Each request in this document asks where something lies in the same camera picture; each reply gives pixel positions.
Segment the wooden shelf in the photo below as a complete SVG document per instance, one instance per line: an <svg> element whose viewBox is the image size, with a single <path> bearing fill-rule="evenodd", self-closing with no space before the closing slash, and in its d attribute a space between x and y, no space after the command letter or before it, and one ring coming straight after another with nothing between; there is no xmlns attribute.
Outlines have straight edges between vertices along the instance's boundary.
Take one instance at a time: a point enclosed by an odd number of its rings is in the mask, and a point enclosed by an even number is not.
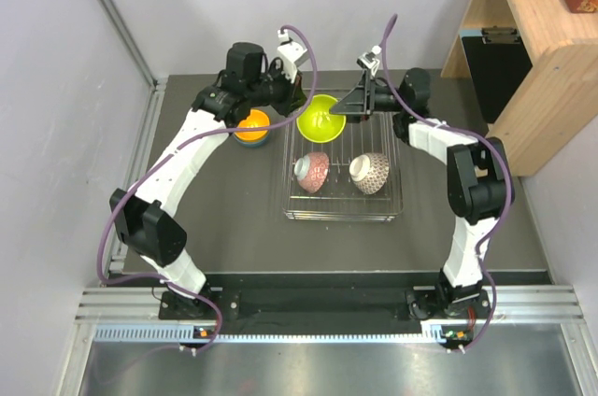
<svg viewBox="0 0 598 396"><path fill-rule="evenodd" d="M564 0L506 0L535 64L542 54L571 40L598 43L598 14L571 13Z"/></svg>
<svg viewBox="0 0 598 396"><path fill-rule="evenodd" d="M598 14L563 0L471 0L460 29L493 26L516 26L534 65L489 133L513 175L530 176L598 114ZM458 34L442 77L469 77Z"/></svg>

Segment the metal frame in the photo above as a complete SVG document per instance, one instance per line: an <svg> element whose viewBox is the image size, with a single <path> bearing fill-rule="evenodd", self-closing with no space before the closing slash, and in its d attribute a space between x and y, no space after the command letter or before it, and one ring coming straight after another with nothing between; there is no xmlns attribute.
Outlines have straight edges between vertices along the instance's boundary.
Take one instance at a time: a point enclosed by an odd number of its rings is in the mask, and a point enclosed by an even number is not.
<svg viewBox="0 0 598 396"><path fill-rule="evenodd" d="M583 394L598 394L598 355L573 287L499 286L497 291L496 315L491 324L560 325ZM159 298L163 292L164 288L86 289L79 304L71 351L56 394L78 394L91 352L92 339L175 343L179 340L187 341L194 328L214 326L214 320L159 320ZM451 320L446 319L423 321L422 334L223 335L219 343L432 343L436 340L439 325L447 326L451 323ZM182 332L181 338L178 338L177 332Z"/></svg>
<svg viewBox="0 0 598 396"><path fill-rule="evenodd" d="M158 119L160 118L160 111L164 101L164 94L166 91L166 84L168 78L161 78L149 97L148 104L144 111L143 119L139 127L137 139L135 142L135 151L129 166L124 185L126 187L135 183L148 169L150 162L151 144L158 126ZM112 231L108 238L108 254L104 258L104 273L122 273L124 267L124 260L127 255L127 246L122 244L116 233Z"/></svg>
<svg viewBox="0 0 598 396"><path fill-rule="evenodd" d="M56 396L72 396L80 393L94 336L95 325L93 324L73 326L68 356L64 361L58 388L54 393Z"/></svg>
<svg viewBox="0 0 598 396"><path fill-rule="evenodd" d="M139 72L143 76L143 78L148 82L150 86L155 86L157 83L156 78L151 73L150 67L148 66L147 62L143 58L141 51L137 47L137 44L133 40L133 36L129 29L127 28L124 20L116 8L113 0L99 0L100 4L106 11L108 19L112 22L112 25L116 29L118 37L121 39L122 44L124 47L129 51L133 60L139 69Z"/></svg>

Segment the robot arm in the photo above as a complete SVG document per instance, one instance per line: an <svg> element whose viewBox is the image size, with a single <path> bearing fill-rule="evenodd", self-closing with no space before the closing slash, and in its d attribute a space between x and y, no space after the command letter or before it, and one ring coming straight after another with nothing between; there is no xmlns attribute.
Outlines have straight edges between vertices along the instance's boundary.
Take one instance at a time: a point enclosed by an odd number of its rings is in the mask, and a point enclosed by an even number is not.
<svg viewBox="0 0 598 396"><path fill-rule="evenodd" d="M484 259L488 241L480 246L479 255L476 247L496 224L505 203L505 180L511 178L504 177L497 160L474 137L444 130L441 128L446 125L444 122L430 118L430 78L423 69L407 71L398 92L406 104L428 123L416 120L406 112L394 99L388 83L376 78L378 54L379 47L375 46L358 59L357 63L363 70L362 79L331 108L331 112L344 114L348 122L354 123L377 112L394 113L392 126L397 137L447 167L448 202L455 214L450 253L439 273L434 301L420 301L414 296L409 301L409 308L415 318L428 318L435 312L458 314L474 304L482 294L478 257ZM505 159L501 141L496 138L488 140ZM486 175L478 177L477 170Z"/></svg>
<svg viewBox="0 0 598 396"><path fill-rule="evenodd" d="M235 43L229 49L226 68L219 72L214 85L197 94L183 125L156 163L168 155L172 158L139 186L115 221L117 236L125 245L168 281L193 293L204 287L206 277L185 249L187 234L174 216L180 199L207 158L229 134L207 136L185 148L181 145L198 134L236 127L252 107L270 105L288 116L305 103L302 76L297 68L305 62L307 51L286 31L279 32L278 38L278 56L265 72L265 55L260 46ZM120 189L112 194L112 209L125 194ZM189 298L182 292L180 295Z"/></svg>

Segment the cable connector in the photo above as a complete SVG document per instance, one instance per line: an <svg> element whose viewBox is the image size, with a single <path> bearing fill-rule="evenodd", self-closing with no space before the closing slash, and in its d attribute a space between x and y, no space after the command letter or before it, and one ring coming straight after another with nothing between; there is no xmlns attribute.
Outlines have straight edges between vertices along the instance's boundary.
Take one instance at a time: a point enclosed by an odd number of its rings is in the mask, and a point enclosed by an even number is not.
<svg viewBox="0 0 598 396"><path fill-rule="evenodd" d="M374 46L368 52L362 53L357 59L357 65L361 69L367 69L370 72L370 77L376 76L377 70L380 68L380 60L378 55L382 52L380 46Z"/></svg>
<svg viewBox="0 0 598 396"><path fill-rule="evenodd" d="M291 41L291 36L289 35L288 30L279 30L278 31L278 42L280 44L288 43Z"/></svg>

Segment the metal rack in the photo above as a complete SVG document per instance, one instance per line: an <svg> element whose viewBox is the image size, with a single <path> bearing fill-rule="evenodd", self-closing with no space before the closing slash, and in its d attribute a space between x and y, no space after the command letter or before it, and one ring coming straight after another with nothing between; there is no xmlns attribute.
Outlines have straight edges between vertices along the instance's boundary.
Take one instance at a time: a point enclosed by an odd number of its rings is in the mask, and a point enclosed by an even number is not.
<svg viewBox="0 0 598 396"><path fill-rule="evenodd" d="M328 177L314 194L303 190L293 173L297 160L311 151L324 151L330 158ZM386 184L373 195L358 190L349 175L351 161L367 152L384 153L391 165ZM307 141L295 124L289 125L283 158L282 207L289 219L390 221L402 210L398 142L388 114L376 114L358 124L348 123L337 139L326 144Z"/></svg>

